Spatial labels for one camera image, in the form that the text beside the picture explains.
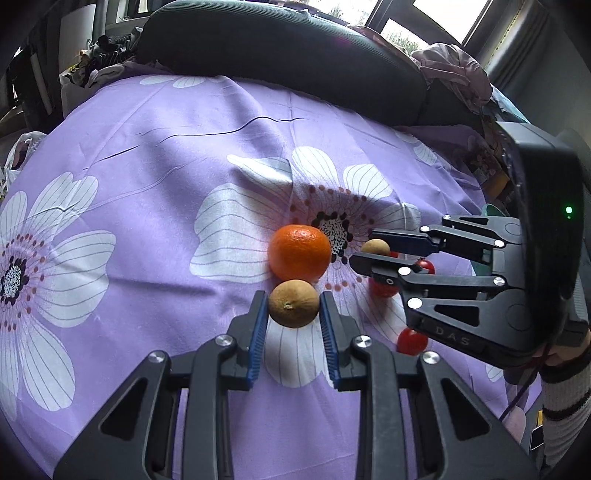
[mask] black device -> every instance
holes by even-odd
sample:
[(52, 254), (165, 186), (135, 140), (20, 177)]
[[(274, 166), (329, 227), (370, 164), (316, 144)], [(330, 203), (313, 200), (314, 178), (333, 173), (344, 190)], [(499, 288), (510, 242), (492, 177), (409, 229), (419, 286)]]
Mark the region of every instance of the black device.
[(529, 124), (499, 123), (519, 219), (445, 215), (419, 232), (374, 229), (397, 252), (448, 252), (488, 276), (426, 275), (412, 260), (355, 253), (360, 275), (400, 288), (407, 324), (500, 368), (527, 364), (544, 343), (578, 346), (589, 328), (575, 292), (583, 232), (575, 153)]
[[(335, 389), (361, 393), (356, 479), (407, 478), (402, 389), (421, 480), (538, 478), (526, 451), (437, 353), (403, 355), (361, 335), (330, 292), (320, 296), (320, 323)], [(248, 314), (197, 351), (151, 352), (78, 435), (54, 480), (170, 480), (181, 388), (189, 389), (183, 478), (232, 480), (227, 391), (252, 388), (266, 329), (259, 291)], [(493, 450), (503, 462), (491, 462)]]

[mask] pink cloth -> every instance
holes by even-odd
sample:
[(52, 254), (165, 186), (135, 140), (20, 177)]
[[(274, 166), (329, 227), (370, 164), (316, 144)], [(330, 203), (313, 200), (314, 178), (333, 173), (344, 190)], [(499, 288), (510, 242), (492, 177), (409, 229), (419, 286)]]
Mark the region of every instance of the pink cloth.
[(492, 86), (480, 64), (455, 45), (434, 43), (411, 53), (425, 79), (439, 79), (473, 112), (491, 99)]

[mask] brown round fruit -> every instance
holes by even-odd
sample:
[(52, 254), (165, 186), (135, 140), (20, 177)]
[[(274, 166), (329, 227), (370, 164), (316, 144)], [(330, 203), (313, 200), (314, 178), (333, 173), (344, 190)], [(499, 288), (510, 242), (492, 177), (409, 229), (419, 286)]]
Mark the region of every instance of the brown round fruit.
[(385, 255), (386, 257), (390, 256), (390, 247), (386, 242), (379, 238), (374, 238), (373, 240), (365, 242), (361, 247), (361, 251), (367, 254)]
[(318, 292), (303, 280), (280, 283), (269, 295), (269, 315), (288, 328), (308, 325), (316, 318), (319, 307)]

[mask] white plastic bag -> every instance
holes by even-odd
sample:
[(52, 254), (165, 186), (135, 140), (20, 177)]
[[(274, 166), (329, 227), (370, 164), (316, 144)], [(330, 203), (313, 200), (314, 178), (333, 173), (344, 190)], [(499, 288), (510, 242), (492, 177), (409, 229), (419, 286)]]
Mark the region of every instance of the white plastic bag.
[[(22, 134), (16, 143), (10, 149), (8, 153), (8, 157), (6, 159), (6, 163), (2, 172), (4, 174), (4, 178), (2, 179), (2, 195), (6, 195), (10, 185), (14, 183), (17, 179), (18, 174), (21, 172), (22, 168), (25, 166), (33, 152), (37, 149), (37, 147), (41, 144), (41, 141), (47, 135), (42, 132), (29, 132), (26, 134)], [(19, 164), (21, 159), (21, 152), (26, 151), (24, 160)]]

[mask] flower petal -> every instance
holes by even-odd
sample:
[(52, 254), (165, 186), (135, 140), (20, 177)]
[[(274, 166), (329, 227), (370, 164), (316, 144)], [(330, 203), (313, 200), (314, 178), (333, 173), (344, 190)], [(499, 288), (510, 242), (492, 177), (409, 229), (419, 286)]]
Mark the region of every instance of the flower petal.
[(232, 183), (207, 195), (197, 213), (199, 246), (193, 275), (211, 280), (257, 283), (270, 278), (267, 244), (283, 213), (272, 201)]
[(400, 132), (398, 130), (394, 130), (394, 133), (396, 134), (396, 136), (399, 139), (404, 140), (406, 143), (418, 143), (419, 142), (418, 138), (415, 137), (414, 135), (406, 134), (406, 133)]
[(51, 241), (86, 211), (98, 185), (94, 177), (73, 181), (70, 172), (60, 175), (37, 197), (27, 218), (27, 228), (37, 238)]
[(269, 318), (265, 365), (277, 382), (290, 388), (303, 387), (327, 371), (318, 317), (298, 329), (286, 328)]
[(419, 144), (414, 147), (413, 150), (417, 158), (427, 165), (433, 166), (437, 162), (437, 156), (435, 153), (433, 153), (433, 150), (431, 150), (423, 142), (419, 142)]
[(369, 293), (367, 280), (357, 283), (359, 308), (369, 322), (392, 343), (406, 327), (404, 307), (400, 294), (388, 299), (374, 297)]
[(343, 172), (345, 187), (351, 192), (376, 201), (392, 195), (392, 189), (375, 165), (353, 165)]
[(335, 164), (322, 150), (313, 147), (298, 147), (291, 154), (294, 184), (306, 188), (309, 184), (337, 188), (339, 178)]
[(341, 268), (336, 268), (340, 264), (340, 260), (331, 263), (326, 270), (326, 273), (318, 281), (317, 290), (319, 293), (329, 290), (333, 294), (336, 306), (341, 315), (353, 317), (355, 320), (359, 319), (359, 307), (357, 305), (356, 294), (356, 275), (348, 265), (342, 265)]
[(76, 382), (64, 346), (35, 319), (29, 318), (19, 327), (22, 373), (29, 395), (49, 411), (69, 407)]
[(48, 322), (73, 327), (96, 308), (109, 286), (105, 268), (115, 241), (112, 233), (98, 230), (70, 237), (53, 250), (35, 297)]
[(285, 205), (291, 196), (291, 167), (288, 160), (280, 157), (242, 158), (228, 155), (228, 161), (255, 185), (277, 197)]
[(140, 85), (153, 85), (154, 83), (164, 83), (177, 78), (176, 75), (150, 75), (139, 81)]
[(0, 214), (0, 244), (8, 243), (22, 229), (26, 211), (27, 194), (20, 190), (4, 204)]
[(15, 332), (0, 326), (0, 406), (9, 420), (17, 419), (18, 360)]
[(188, 88), (194, 87), (205, 82), (205, 77), (181, 77), (173, 83), (175, 88)]
[(486, 375), (491, 382), (496, 382), (503, 378), (503, 370), (498, 367), (486, 364)]
[(410, 203), (393, 203), (374, 216), (376, 228), (418, 230), (421, 211)]

